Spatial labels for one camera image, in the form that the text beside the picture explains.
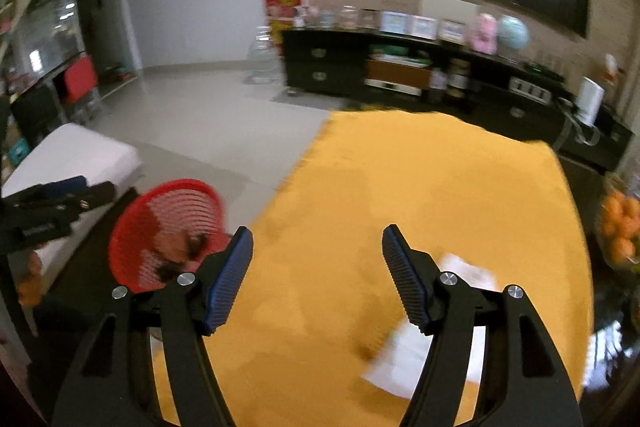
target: drawer handle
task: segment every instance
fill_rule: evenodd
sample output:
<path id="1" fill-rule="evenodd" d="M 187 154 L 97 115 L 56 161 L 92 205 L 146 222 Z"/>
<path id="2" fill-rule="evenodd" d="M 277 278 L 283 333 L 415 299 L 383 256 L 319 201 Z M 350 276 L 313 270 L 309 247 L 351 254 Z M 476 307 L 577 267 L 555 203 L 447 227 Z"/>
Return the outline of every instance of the drawer handle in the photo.
<path id="1" fill-rule="evenodd" d="M 509 110 L 509 114 L 513 118 L 522 118 L 524 116 L 524 111 L 517 107 L 511 107 L 511 109 Z"/>

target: silver screw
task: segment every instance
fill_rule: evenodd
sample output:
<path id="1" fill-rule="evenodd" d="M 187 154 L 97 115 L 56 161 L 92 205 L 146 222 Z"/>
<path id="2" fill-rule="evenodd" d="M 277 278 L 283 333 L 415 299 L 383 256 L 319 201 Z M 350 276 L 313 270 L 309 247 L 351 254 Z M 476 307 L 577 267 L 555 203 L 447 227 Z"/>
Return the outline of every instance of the silver screw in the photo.
<path id="1" fill-rule="evenodd" d="M 122 299 L 127 294 L 126 286 L 116 286 L 111 292 L 111 297 L 114 299 Z"/>
<path id="2" fill-rule="evenodd" d="M 442 272 L 440 274 L 440 282 L 447 286 L 455 286 L 458 284 L 458 277 L 452 272 Z"/>
<path id="3" fill-rule="evenodd" d="M 524 295 L 524 291 L 522 290 L 522 288 L 514 284 L 512 284 L 507 288 L 507 293 L 511 295 L 511 297 L 513 297 L 514 299 L 522 299 Z"/>
<path id="4" fill-rule="evenodd" d="M 188 286 L 193 284 L 194 280 L 196 280 L 196 276 L 193 273 L 181 273 L 178 275 L 178 284 L 180 286 Z"/>

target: red chair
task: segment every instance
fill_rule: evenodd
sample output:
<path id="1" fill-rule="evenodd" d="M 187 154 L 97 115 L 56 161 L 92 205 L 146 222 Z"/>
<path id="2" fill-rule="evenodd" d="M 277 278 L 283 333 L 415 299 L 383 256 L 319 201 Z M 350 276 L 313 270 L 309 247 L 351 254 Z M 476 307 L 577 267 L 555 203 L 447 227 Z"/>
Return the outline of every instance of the red chair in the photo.
<path id="1" fill-rule="evenodd" d="M 92 100 L 87 105 L 97 104 L 98 108 L 102 107 L 102 100 L 98 93 L 98 75 L 95 73 L 94 62 L 90 56 L 79 58 L 75 63 L 67 68 L 64 73 L 64 83 L 66 87 L 66 96 L 61 102 L 65 106 L 73 106 L 89 93 L 92 94 Z M 89 120 L 85 107 L 70 107 L 72 120 L 81 120 L 86 123 Z"/>

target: baseboard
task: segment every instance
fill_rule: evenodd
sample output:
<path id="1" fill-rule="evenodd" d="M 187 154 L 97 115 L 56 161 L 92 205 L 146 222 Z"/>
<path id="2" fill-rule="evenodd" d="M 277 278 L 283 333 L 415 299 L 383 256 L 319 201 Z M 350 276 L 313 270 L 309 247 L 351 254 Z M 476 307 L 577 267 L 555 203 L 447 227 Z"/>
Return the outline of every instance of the baseboard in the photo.
<path id="1" fill-rule="evenodd" d="M 195 64 L 169 64 L 144 68 L 143 74 L 149 73 L 199 73 L 201 71 L 246 70 L 252 69 L 252 60 L 220 60 L 219 62 L 198 62 Z"/>

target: red chair back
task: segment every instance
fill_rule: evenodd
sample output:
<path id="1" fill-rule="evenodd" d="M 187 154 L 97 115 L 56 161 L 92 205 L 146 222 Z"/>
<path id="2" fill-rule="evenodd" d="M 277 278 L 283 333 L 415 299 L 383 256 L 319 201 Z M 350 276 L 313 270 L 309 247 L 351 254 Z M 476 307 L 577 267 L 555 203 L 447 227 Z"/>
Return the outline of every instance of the red chair back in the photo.
<path id="1" fill-rule="evenodd" d="M 98 86 L 98 75 L 95 73 L 91 57 L 76 60 L 73 66 L 65 71 L 65 86 L 67 96 L 62 101 L 65 105 L 76 103 Z"/>

